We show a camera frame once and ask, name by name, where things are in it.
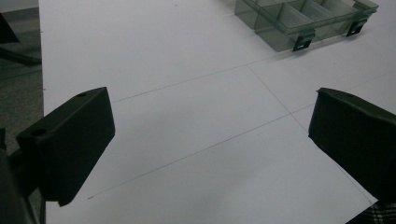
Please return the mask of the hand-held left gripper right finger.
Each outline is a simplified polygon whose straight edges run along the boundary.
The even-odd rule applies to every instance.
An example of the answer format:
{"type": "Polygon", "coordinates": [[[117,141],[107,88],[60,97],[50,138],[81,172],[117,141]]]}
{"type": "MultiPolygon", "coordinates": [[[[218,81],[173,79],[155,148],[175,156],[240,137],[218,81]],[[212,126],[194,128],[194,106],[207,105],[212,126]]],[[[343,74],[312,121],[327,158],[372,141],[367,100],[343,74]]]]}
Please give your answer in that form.
{"type": "Polygon", "coordinates": [[[308,136],[379,201],[396,201],[396,115],[321,88],[308,136]]]}

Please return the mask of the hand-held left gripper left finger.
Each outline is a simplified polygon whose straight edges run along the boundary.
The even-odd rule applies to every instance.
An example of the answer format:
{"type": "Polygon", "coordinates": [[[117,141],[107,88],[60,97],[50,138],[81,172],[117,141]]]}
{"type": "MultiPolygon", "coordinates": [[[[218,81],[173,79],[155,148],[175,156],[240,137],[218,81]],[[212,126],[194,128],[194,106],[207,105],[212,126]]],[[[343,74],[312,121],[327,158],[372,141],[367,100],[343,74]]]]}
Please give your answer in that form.
{"type": "Polygon", "coordinates": [[[21,192],[71,203],[115,136],[107,88],[84,91],[17,135],[21,192]]]}

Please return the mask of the plaid cloth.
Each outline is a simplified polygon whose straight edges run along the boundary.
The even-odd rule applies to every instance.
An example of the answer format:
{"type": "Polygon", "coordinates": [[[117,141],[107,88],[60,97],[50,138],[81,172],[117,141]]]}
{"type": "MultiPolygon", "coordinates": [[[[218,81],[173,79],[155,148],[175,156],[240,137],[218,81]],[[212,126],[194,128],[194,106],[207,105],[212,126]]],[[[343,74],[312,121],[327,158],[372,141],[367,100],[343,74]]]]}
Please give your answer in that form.
{"type": "Polygon", "coordinates": [[[346,224],[396,224],[396,202],[378,201],[346,224]]]}

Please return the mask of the clear plastic compartment box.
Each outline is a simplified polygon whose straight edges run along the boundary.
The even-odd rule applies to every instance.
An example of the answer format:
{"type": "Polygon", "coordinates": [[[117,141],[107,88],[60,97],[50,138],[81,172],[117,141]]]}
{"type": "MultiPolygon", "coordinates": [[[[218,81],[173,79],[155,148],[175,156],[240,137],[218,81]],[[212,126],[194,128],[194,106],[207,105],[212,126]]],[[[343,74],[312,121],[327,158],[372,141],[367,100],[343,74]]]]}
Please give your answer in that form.
{"type": "Polygon", "coordinates": [[[377,9],[371,0],[236,0],[234,14],[274,50],[298,51],[358,34],[377,9]]]}

